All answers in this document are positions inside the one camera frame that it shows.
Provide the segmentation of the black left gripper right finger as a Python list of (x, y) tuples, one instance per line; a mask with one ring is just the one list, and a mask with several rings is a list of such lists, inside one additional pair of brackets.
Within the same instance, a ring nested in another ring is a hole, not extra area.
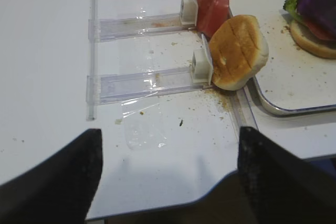
[(258, 223), (335, 223), (335, 176), (253, 127), (240, 128), (237, 168)]

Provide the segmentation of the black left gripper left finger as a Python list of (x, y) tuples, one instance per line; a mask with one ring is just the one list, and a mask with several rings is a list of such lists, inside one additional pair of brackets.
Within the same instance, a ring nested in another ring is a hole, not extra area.
[(88, 129), (1, 185), (1, 223), (85, 223), (102, 170), (102, 132)]

